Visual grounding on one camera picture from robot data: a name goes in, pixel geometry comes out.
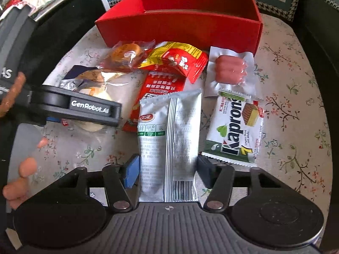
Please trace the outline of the person's left hand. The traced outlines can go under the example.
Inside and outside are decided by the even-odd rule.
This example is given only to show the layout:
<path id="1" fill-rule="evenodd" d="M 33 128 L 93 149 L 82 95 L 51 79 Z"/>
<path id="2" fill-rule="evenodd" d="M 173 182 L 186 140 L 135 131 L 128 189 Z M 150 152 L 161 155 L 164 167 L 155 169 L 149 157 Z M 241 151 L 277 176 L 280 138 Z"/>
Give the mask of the person's left hand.
<path id="1" fill-rule="evenodd" d="M 21 92 L 26 82 L 26 76 L 18 72 L 13 86 L 1 101 L 1 128 L 5 130 L 6 120 L 2 120 L 9 110 L 14 106 L 15 99 Z M 1 137 L 6 139 L 7 131 L 1 131 Z M 12 209 L 17 209 L 23 202 L 29 198 L 29 177 L 37 172 L 37 161 L 33 157 L 27 157 L 18 165 L 18 178 L 12 180 L 2 189 L 2 194 Z"/>

